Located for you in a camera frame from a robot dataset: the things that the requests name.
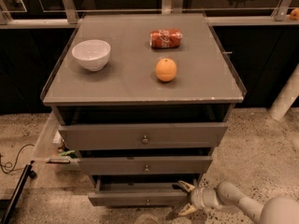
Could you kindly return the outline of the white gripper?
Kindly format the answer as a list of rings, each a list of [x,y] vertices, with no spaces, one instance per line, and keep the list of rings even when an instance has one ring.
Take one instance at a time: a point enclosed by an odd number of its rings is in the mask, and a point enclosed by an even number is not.
[[[196,188],[183,180],[179,180],[178,184],[191,194],[191,203],[187,203],[178,212],[180,216],[187,216],[198,209],[217,207],[219,205],[216,190],[212,188]]]

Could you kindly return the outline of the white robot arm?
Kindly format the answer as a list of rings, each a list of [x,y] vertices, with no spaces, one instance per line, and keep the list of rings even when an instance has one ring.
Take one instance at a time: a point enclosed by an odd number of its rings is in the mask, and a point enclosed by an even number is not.
[[[237,209],[254,224],[299,224],[299,202],[291,198],[275,197],[262,204],[228,181],[220,182],[215,189],[199,188],[182,180],[178,184],[189,193],[189,201],[179,212],[180,216],[206,208]]]

